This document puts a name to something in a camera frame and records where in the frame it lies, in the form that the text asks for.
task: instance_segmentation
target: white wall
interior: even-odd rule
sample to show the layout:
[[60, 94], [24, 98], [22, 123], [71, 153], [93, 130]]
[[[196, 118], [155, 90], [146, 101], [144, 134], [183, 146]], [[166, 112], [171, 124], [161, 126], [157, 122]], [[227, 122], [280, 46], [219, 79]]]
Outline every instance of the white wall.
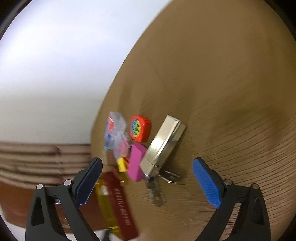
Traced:
[[88, 143], [117, 71], [169, 1], [33, 0], [0, 41], [0, 141]]

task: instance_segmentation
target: clear plastic packaging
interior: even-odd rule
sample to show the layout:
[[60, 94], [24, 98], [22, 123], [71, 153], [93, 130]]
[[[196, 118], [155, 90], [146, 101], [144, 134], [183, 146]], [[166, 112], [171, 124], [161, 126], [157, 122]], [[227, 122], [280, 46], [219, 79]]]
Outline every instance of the clear plastic packaging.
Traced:
[[129, 135], [125, 132], [121, 131], [117, 133], [114, 139], [113, 145], [113, 154], [115, 159], [119, 159], [120, 157], [129, 157], [129, 153], [131, 150], [132, 140]]
[[119, 112], [111, 111], [109, 113], [106, 131], [105, 131], [105, 150], [112, 150], [114, 145], [114, 140], [118, 132], [124, 132], [126, 129], [126, 121], [123, 118], [122, 114]]

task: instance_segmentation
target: gold metallic box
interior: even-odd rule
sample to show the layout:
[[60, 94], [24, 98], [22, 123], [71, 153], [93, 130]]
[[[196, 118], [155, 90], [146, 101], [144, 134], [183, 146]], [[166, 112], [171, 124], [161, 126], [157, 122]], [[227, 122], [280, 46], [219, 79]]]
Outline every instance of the gold metallic box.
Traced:
[[140, 167], [144, 174], [155, 177], [180, 139], [185, 125], [168, 115], [143, 157]]

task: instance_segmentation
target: brown table surface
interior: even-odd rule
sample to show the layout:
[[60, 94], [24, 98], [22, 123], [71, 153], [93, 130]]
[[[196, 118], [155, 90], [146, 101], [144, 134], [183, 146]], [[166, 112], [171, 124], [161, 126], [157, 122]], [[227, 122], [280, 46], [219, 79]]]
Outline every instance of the brown table surface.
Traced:
[[195, 240], [205, 227], [215, 209], [192, 172], [199, 156], [222, 178], [258, 183], [272, 240], [281, 236], [296, 213], [295, 57], [291, 33], [261, 0], [174, 0], [148, 27], [111, 85], [91, 140], [92, 155], [102, 156], [110, 111], [128, 122], [149, 118], [147, 145], [167, 115], [187, 125], [166, 163], [184, 179], [160, 180], [165, 205], [151, 204], [144, 182], [126, 186], [139, 240]]

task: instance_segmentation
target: pink eraser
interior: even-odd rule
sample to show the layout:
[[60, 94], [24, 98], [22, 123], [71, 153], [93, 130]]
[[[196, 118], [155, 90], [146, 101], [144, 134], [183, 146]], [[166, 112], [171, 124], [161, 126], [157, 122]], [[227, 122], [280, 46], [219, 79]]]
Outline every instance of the pink eraser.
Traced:
[[128, 175], [135, 182], [139, 182], [145, 177], [145, 174], [140, 168], [140, 162], [142, 161], [142, 158], [145, 155], [146, 151], [147, 149], [140, 143], [135, 143], [131, 147], [128, 164]]

